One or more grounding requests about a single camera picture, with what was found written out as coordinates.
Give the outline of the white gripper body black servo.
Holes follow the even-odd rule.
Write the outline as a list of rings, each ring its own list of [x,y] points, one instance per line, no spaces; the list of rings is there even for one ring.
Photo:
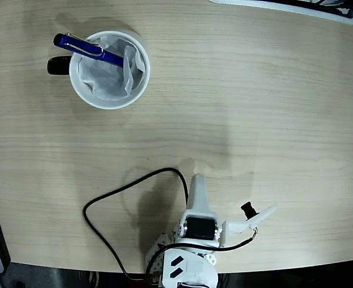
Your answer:
[[[217,213],[187,209],[174,230],[173,242],[218,248],[221,232]]]

